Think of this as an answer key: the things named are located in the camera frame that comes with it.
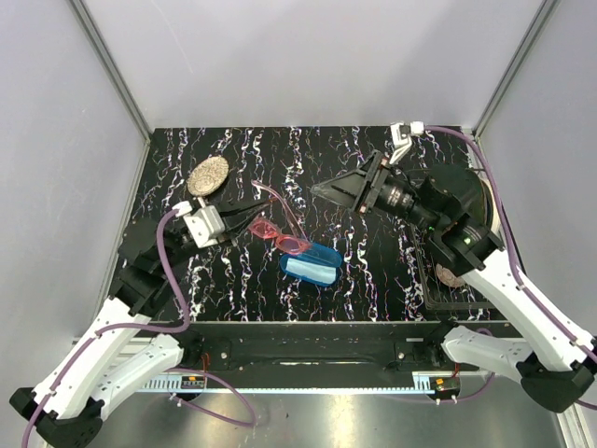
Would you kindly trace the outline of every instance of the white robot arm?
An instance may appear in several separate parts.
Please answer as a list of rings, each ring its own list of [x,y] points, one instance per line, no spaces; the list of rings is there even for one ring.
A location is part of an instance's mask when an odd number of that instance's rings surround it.
[[[412,136],[424,131],[464,139],[486,165],[479,148],[461,133],[425,127],[419,121],[395,123],[390,130],[395,146],[390,158],[375,151],[357,169],[313,186],[312,193],[362,215],[378,209],[405,219],[423,233],[425,249],[434,260],[481,292],[525,339],[512,343],[446,325],[426,339],[430,359],[445,354],[453,362],[494,371],[521,383],[545,408],[564,411],[594,381],[596,342],[520,268],[513,272],[515,263],[491,231],[494,214],[506,221],[497,194],[494,198],[477,174],[457,165],[434,165],[420,183],[392,171],[412,147]],[[494,185],[491,171],[484,167]]]
[[[187,261],[198,249],[234,244],[235,238],[270,203],[202,203],[195,212],[189,203],[180,203],[165,218],[182,217],[184,226],[166,231],[163,237],[159,234],[162,245],[158,247],[158,223],[152,219],[133,221],[118,250],[127,265],[113,281],[111,297],[55,371],[35,388],[20,388],[13,394],[13,408],[51,446],[82,448],[117,406],[152,378],[177,366],[197,368],[201,337],[193,339],[192,333],[185,333],[181,337],[158,334],[142,351],[110,370],[117,355],[140,329],[182,334],[188,327],[188,310],[179,331],[147,325],[171,299],[174,288],[167,278],[172,270],[166,272],[162,267],[160,249],[176,265]]]

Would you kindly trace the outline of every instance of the purple cable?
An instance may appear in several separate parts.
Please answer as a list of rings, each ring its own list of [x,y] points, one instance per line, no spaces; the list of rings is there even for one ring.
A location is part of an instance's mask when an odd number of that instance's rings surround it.
[[[226,423],[231,423],[233,425],[237,425],[239,427],[255,427],[257,425],[257,414],[255,412],[255,408],[249,403],[249,401],[241,394],[238,390],[236,390],[232,385],[228,384],[226,381],[221,379],[219,376],[215,376],[213,373],[209,371],[194,371],[192,369],[169,369],[168,371],[184,371],[187,373],[193,373],[199,376],[203,376],[205,378],[209,378],[210,380],[214,380],[221,385],[223,385],[226,389],[228,389],[232,394],[234,394],[244,405],[247,411],[251,414],[251,421],[250,422],[243,422],[241,420],[235,420],[234,418],[226,417],[225,415],[221,415],[219,413],[214,413],[209,409],[202,408],[197,404],[189,403],[188,401],[184,401],[183,399],[178,399],[178,404],[183,406],[187,406],[188,408],[194,409],[195,411],[199,411],[200,413],[206,413],[207,415],[211,415],[212,417],[218,418]]]
[[[475,156],[477,157],[477,159],[479,159],[483,169],[485,170],[485,174],[487,175],[487,178],[489,179],[489,183],[492,186],[493,197],[495,198],[495,203],[497,205],[497,213],[500,217],[500,221],[502,222],[502,226],[504,227],[504,235],[506,236],[507,258],[508,258],[508,261],[510,264],[510,271],[512,271],[512,275],[514,276],[516,283],[518,283],[519,287],[521,287],[521,289],[524,291],[526,296],[531,300],[531,302],[539,310],[541,310],[541,312],[551,321],[551,323],[553,325],[555,325],[558,328],[559,331],[561,331],[570,340],[570,342],[572,342],[573,344],[578,346],[580,348],[580,350],[582,350],[582,352],[585,355],[587,355],[587,357],[590,357],[590,359],[592,359],[595,363],[597,363],[597,355],[595,355],[588,347],[585,347],[584,345],[577,345],[576,341],[578,338],[575,336],[575,334],[572,331],[570,331],[562,322],[560,322],[560,320],[558,320],[558,318],[555,315],[553,315],[553,313],[549,310],[549,308],[547,306],[545,306],[541,302],[541,300],[539,300],[536,297],[536,295],[533,293],[533,291],[531,291],[528,287],[526,287],[524,285],[524,280],[522,280],[521,274],[519,272],[519,266],[518,266],[518,261],[517,261],[517,257],[516,257],[516,247],[514,246],[514,238],[512,237],[512,230],[510,229],[510,226],[508,225],[508,222],[506,220],[506,214],[504,212],[504,206],[502,204],[502,199],[500,197],[499,191],[497,190],[497,183],[495,182],[495,178],[493,177],[493,173],[489,167],[489,163],[487,163],[487,161],[485,160],[485,157],[483,157],[483,154],[481,153],[480,148],[477,146],[477,144],[473,140],[468,138],[466,135],[464,135],[463,133],[460,133],[458,131],[455,131],[453,129],[450,129],[450,128],[444,128],[441,126],[425,126],[425,130],[429,131],[431,133],[432,132],[448,133],[450,135],[453,135],[453,136],[458,137],[461,140],[465,141],[471,147],[471,149],[475,153]]]
[[[583,401],[582,399],[578,399],[576,401],[576,404],[579,406],[582,406],[583,408],[591,409],[592,411],[597,411],[597,405],[587,403],[586,401]]]
[[[115,329],[145,329],[147,331],[156,331],[156,332],[161,332],[161,333],[173,334],[173,333],[181,333],[181,332],[185,331],[186,329],[188,329],[188,327],[190,326],[190,311],[188,309],[187,301],[185,300],[183,292],[180,289],[178,282],[176,281],[176,277],[174,276],[172,267],[170,266],[170,262],[168,261],[168,254],[166,253],[166,245],[164,243],[164,229],[166,227],[166,224],[168,223],[168,221],[170,221],[172,218],[174,218],[177,213],[178,213],[178,210],[173,209],[162,217],[162,219],[160,220],[160,223],[158,224],[158,229],[156,231],[156,240],[157,240],[157,244],[158,244],[158,254],[160,255],[161,265],[163,267],[164,273],[166,274],[166,278],[168,279],[168,282],[170,282],[170,286],[174,292],[174,296],[176,298],[176,301],[178,302],[178,306],[180,306],[180,309],[182,310],[182,313],[183,313],[183,323],[178,327],[161,327],[158,325],[146,325],[146,324],[112,324],[112,325],[107,325],[105,327],[98,329],[95,332],[95,334],[97,335],[98,338],[101,337],[102,334],[106,333],[107,331],[111,331],[111,330],[115,330]],[[89,338],[87,341],[85,341],[83,344],[81,344],[78,347],[78,349],[74,352],[74,354],[71,356],[71,358],[68,360],[68,362],[66,362],[66,364],[64,364],[64,367],[58,373],[58,375],[56,375],[54,382],[49,387],[49,390],[51,392],[49,394],[47,394],[44,398],[41,399],[41,401],[35,408],[34,413],[32,414],[31,418],[29,419],[27,427],[25,428],[25,432],[22,435],[21,448],[28,447],[29,439],[31,437],[31,433],[33,432],[33,428],[35,426],[35,421],[37,420],[37,418],[41,414],[42,410],[48,403],[52,394],[56,392],[56,388],[60,385],[60,383],[61,383],[62,379],[64,378],[64,376],[66,375],[66,373],[71,370],[71,368],[75,365],[76,361],[81,357],[83,352],[85,352],[85,350],[87,350],[87,348],[93,343],[93,341],[95,341],[95,339],[96,338]]]
[[[481,328],[481,329],[477,329],[476,332],[480,333],[480,334],[484,334],[485,336],[493,336],[492,333],[489,331],[489,329]]]
[[[475,392],[474,394],[471,395],[467,395],[466,397],[462,397],[461,399],[458,399],[458,401],[470,401],[472,399],[477,399],[479,398],[481,395],[483,395],[486,391],[487,388],[489,387],[489,385],[493,382],[493,380],[495,379],[495,373],[491,373],[489,375],[489,378],[487,378],[487,381],[485,382],[485,384],[481,387],[481,389],[479,389],[477,392]]]

